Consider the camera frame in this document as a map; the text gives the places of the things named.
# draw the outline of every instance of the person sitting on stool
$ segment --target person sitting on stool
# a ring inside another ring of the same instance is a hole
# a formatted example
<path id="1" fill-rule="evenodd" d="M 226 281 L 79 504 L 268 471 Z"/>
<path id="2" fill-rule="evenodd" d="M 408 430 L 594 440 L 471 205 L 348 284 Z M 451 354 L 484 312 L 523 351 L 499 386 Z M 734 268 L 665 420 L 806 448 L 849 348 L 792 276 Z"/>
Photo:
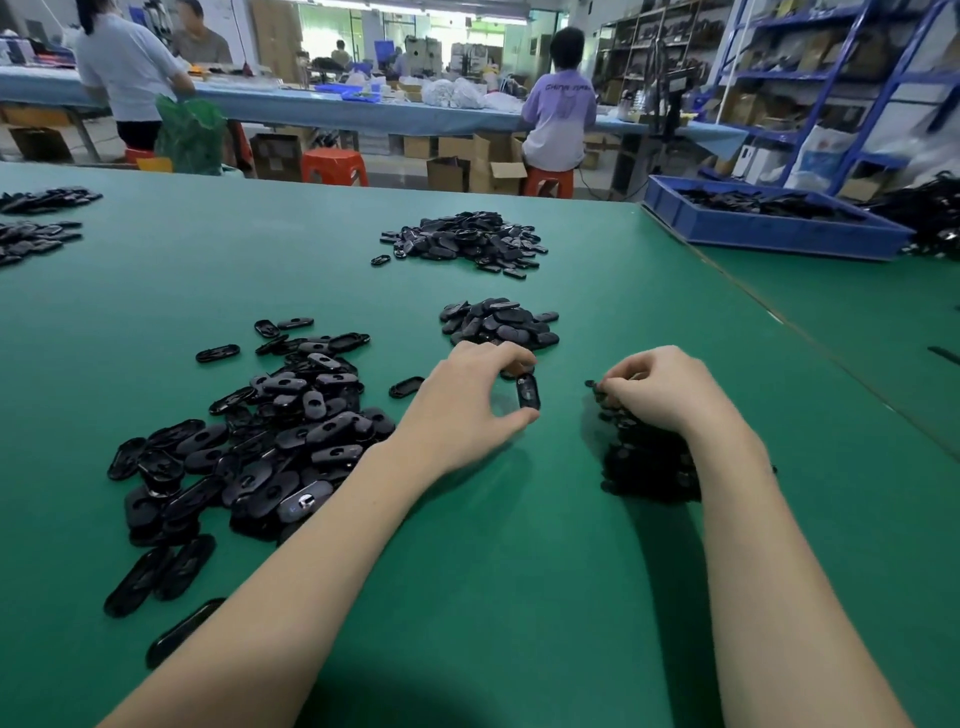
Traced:
<path id="1" fill-rule="evenodd" d="M 535 125 L 523 142 L 524 160 L 547 172 L 568 172 L 584 159 L 584 131 L 597 120 L 593 85 L 577 66 L 584 57 L 584 32 L 563 28 L 550 41 L 556 73 L 540 76 L 521 116 Z"/>

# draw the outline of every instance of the workbench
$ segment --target workbench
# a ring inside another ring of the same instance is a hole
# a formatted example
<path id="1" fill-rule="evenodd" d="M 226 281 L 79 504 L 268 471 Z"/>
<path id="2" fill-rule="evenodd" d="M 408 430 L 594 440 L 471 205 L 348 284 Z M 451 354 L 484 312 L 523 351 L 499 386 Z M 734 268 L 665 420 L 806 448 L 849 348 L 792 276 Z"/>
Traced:
<path id="1" fill-rule="evenodd" d="M 516 113 L 491 109 L 441 109 L 426 104 L 369 104 L 342 100 L 337 94 L 293 88 L 235 87 L 196 81 L 197 95 L 215 103 L 228 119 L 257 124 L 324 127 L 368 133 L 408 136 L 464 135 L 475 132 L 514 132 Z M 80 76 L 70 69 L 0 67 L 0 102 L 71 110 L 97 108 L 84 91 Z M 74 118 L 78 130 L 83 120 Z M 593 128 L 613 134 L 644 134 L 647 126 L 600 117 Z M 81 132 L 84 144 L 88 137 Z M 736 154 L 746 134 L 732 127 L 691 122 L 677 130 L 720 158 Z M 91 152 L 94 159 L 96 150 Z"/>
<path id="2" fill-rule="evenodd" d="M 0 164 L 0 191 L 57 184 L 105 195 L 54 216 L 82 221 L 84 240 L 0 270 L 10 725 L 94 724 L 147 674 L 154 638 L 272 552 L 208 510 L 218 548 L 184 596 L 103 614 L 141 553 L 124 523 L 133 481 L 106 478 L 116 447 L 208 418 L 263 370 L 254 321 L 312 316 L 312 334 L 368 333 L 348 355 L 364 405 L 399 418 L 390 385 L 449 352 L 441 308 L 496 296 L 560 312 L 561 343 L 539 352 L 541 418 L 414 509 L 299 725 L 721 725 L 700 507 L 600 489 L 609 433 L 584 386 L 667 343 L 704 358 L 763 437 L 919 728 L 960 724 L 960 465 L 639 207 Z M 464 209 L 536 226 L 549 255 L 523 281 L 463 260 L 370 265 L 381 231 Z M 227 343 L 243 352 L 194 360 Z M 497 381 L 492 402 L 515 407 L 514 387 Z"/>

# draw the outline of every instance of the black hair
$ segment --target black hair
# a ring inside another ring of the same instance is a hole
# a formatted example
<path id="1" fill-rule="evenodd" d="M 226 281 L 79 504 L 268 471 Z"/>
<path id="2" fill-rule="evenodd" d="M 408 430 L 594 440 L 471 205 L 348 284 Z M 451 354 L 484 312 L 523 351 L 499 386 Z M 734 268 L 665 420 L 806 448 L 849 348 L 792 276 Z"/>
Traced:
<path id="1" fill-rule="evenodd" d="M 204 6 L 200 4 L 200 0 L 177 0 L 179 3 L 187 6 L 190 10 L 193 11 L 197 17 L 204 17 Z"/>
<path id="2" fill-rule="evenodd" d="M 108 0 L 77 0 L 77 16 L 84 33 L 93 35 L 93 20 L 107 9 Z"/>
<path id="3" fill-rule="evenodd" d="M 558 71 L 580 65 L 584 59 L 584 32 L 579 28 L 563 28 L 550 41 L 550 60 Z"/>

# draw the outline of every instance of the blue tray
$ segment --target blue tray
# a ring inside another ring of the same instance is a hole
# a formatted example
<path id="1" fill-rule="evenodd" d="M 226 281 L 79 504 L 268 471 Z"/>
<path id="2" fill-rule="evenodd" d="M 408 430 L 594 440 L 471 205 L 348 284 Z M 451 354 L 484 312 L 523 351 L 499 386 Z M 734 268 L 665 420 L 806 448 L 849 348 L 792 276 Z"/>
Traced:
<path id="1" fill-rule="evenodd" d="M 810 202 L 844 209 L 862 219 L 856 222 L 833 223 L 706 209 L 694 205 L 677 192 L 688 189 L 704 189 L 707 192 L 761 192 L 771 198 L 801 192 Z M 890 260 L 907 244 L 913 234 L 911 229 L 903 225 L 892 223 L 819 192 L 758 187 L 738 182 L 705 182 L 654 175 L 647 184 L 643 204 L 680 238 L 697 245 Z"/>

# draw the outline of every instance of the red plastic stool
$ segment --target red plastic stool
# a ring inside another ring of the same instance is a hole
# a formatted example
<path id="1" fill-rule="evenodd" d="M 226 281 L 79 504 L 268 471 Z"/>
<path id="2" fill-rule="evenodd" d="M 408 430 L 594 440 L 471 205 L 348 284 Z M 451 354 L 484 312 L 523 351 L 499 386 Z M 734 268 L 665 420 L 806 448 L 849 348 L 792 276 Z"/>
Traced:
<path id="1" fill-rule="evenodd" d="M 303 153 L 300 163 L 304 182 L 322 182 L 323 184 L 353 185 L 353 175 L 360 178 L 360 184 L 369 187 L 367 167 L 359 152 L 350 149 L 311 149 Z"/>
<path id="2" fill-rule="evenodd" d="M 133 147 L 127 147 L 127 150 L 123 153 L 124 159 L 127 160 L 127 164 L 136 164 L 138 159 L 153 159 L 156 155 L 146 149 L 134 149 Z"/>
<path id="3" fill-rule="evenodd" d="M 527 167 L 527 182 L 523 185 L 524 197 L 553 197 L 545 194 L 549 187 L 545 187 L 545 182 L 555 182 L 557 184 L 557 197 L 561 200 L 573 199 L 573 170 L 566 172 L 547 172 L 545 169 L 537 167 Z"/>

